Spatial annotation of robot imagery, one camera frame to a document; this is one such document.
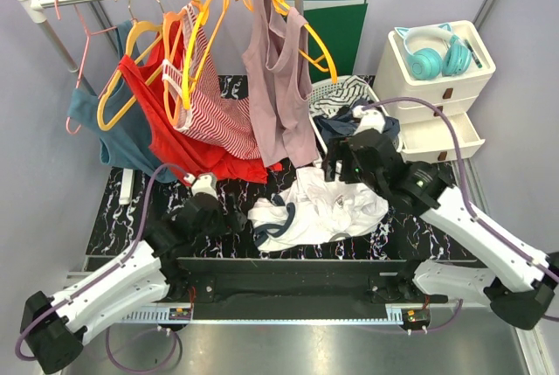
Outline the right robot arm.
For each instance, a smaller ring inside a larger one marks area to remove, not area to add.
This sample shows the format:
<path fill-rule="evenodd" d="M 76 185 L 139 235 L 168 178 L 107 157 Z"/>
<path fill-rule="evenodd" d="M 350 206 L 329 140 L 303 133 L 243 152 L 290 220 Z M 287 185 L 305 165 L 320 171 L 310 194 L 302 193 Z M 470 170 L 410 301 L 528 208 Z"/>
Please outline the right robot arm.
<path fill-rule="evenodd" d="M 326 180 L 362 183 L 399 211 L 437 227 L 483 263 L 460 267 L 412 260 L 387 285 L 407 302 L 443 295 L 489 307 L 504 322 L 533 329 L 558 287 L 558 255 L 536 250 L 495 224 L 436 165 L 403 160 L 374 129 L 328 142 Z"/>

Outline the white printed tank top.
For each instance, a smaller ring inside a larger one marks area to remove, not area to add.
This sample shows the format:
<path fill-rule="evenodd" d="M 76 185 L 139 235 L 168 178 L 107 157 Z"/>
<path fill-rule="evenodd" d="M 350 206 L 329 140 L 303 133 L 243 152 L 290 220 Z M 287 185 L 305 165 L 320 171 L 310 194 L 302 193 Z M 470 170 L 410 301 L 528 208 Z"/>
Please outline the white printed tank top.
<path fill-rule="evenodd" d="M 327 182 L 322 170 L 296 170 L 291 187 L 259 198 L 247 213 L 255 246 L 263 253 L 320 245 L 373 232 L 388 202 L 363 183 Z"/>

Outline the yellow-orange plastic hanger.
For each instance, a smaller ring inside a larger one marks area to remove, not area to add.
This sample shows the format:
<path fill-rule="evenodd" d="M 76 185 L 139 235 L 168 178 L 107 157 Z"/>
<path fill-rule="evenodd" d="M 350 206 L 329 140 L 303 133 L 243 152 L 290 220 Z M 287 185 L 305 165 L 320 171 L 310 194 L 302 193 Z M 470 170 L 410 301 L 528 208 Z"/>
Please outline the yellow-orange plastic hanger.
<path fill-rule="evenodd" d="M 219 19 L 217 20 L 216 26 L 207 46 L 202 49 L 197 43 L 197 35 L 202 30 L 202 27 L 206 24 L 210 15 L 210 4 L 213 0 L 191 0 L 192 6 L 197 9 L 196 22 L 191 26 L 191 34 L 189 38 L 189 43 L 184 56 L 184 67 L 183 67 L 183 83 L 182 83 L 182 107 L 185 110 L 191 110 L 191 98 L 192 94 L 197 88 L 198 82 L 201 78 L 202 71 L 206 60 L 210 54 L 211 46 L 217 36 L 217 32 L 223 23 L 224 16 L 228 11 L 231 0 L 223 0 L 222 12 Z"/>

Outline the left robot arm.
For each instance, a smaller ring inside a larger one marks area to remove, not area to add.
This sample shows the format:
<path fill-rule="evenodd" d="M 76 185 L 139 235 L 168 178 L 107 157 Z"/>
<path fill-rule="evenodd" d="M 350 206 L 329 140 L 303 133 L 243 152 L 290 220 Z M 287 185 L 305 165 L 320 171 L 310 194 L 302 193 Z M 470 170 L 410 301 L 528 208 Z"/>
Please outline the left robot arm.
<path fill-rule="evenodd" d="M 56 294 L 32 294 L 20 325 L 19 342 L 31 352 L 27 358 L 43 373 L 55 374 L 140 307 L 193 298 L 190 271 L 180 258 L 205 240 L 243 230 L 246 222 L 239 209 L 223 212 L 216 198 L 198 193 L 181 209 L 140 228 L 133 243 L 96 272 Z"/>

